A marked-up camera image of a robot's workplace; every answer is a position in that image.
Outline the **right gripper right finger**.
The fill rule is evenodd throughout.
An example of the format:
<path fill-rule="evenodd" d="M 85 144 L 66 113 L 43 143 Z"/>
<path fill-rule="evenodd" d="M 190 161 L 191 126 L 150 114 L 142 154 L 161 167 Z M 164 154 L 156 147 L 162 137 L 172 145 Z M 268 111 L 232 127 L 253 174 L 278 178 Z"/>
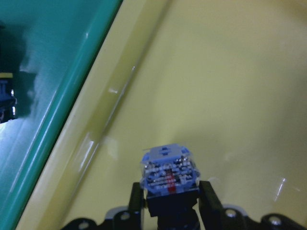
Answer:
<path fill-rule="evenodd" d="M 199 183 L 199 211 L 207 230 L 305 230 L 285 215 L 271 213 L 256 222 L 237 207 L 223 206 L 208 181 Z"/>

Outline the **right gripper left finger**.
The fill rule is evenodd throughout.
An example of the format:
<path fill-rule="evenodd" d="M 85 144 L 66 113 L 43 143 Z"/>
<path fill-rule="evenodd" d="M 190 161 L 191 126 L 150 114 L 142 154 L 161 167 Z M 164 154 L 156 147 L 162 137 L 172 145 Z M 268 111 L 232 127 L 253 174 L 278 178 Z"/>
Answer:
<path fill-rule="evenodd" d="M 127 206 L 110 209 L 102 223 L 88 218 L 77 218 L 63 227 L 64 230 L 141 230 L 143 228 L 144 198 L 139 182 L 132 185 Z"/>

